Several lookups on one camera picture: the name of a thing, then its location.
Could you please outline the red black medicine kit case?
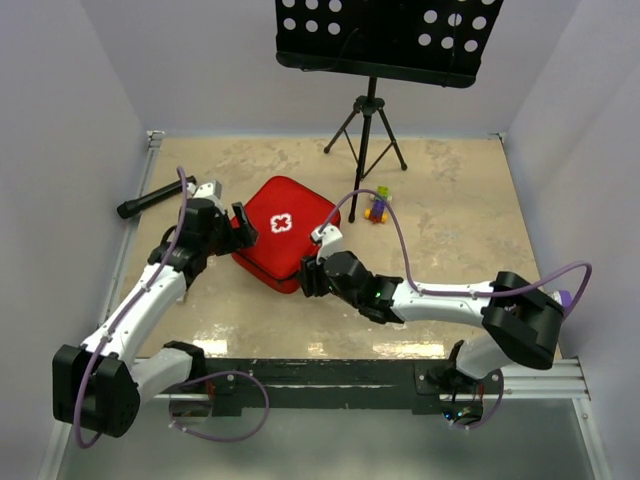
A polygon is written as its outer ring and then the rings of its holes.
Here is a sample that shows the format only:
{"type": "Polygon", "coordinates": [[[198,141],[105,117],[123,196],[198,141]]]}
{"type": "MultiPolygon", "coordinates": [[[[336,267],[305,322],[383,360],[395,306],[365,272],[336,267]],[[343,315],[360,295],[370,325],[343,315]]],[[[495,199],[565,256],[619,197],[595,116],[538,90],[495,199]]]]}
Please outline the red black medicine kit case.
{"type": "Polygon", "coordinates": [[[233,260],[266,286],[282,294],[299,289],[301,259],[317,252],[312,231],[329,220],[338,227],[335,204],[286,176],[274,176],[245,205],[257,230],[254,246],[231,255],[233,260]]]}

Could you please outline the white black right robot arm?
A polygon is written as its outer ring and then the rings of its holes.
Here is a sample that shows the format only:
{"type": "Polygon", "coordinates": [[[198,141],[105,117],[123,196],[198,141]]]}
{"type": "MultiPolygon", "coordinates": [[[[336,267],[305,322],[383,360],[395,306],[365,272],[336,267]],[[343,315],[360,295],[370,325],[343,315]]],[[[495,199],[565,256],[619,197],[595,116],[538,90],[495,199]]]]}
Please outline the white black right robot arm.
{"type": "Polygon", "coordinates": [[[378,324],[442,321],[481,328],[485,336],[457,342],[425,377],[442,390],[469,392],[507,365],[548,370],[554,363],[563,305],[513,272],[465,290],[446,287],[428,295],[401,278],[374,274],[351,251],[300,262],[299,283],[307,297],[332,294],[378,324]]]}

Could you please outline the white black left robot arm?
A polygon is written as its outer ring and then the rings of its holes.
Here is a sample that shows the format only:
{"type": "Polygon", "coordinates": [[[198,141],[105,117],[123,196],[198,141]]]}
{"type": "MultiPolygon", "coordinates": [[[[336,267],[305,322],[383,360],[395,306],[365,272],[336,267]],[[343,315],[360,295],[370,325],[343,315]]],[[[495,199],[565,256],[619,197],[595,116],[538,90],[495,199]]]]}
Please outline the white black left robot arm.
{"type": "Polygon", "coordinates": [[[230,210],[212,198],[181,206],[150,253],[134,289],[112,315],[78,346],[63,345],[52,360],[52,412],[76,432],[118,438],[133,424],[140,406],[179,386],[200,390],[207,380],[202,348],[181,341],[138,362],[137,354],[167,310],[184,297],[212,256],[255,245],[258,232],[244,206],[230,210]]]}

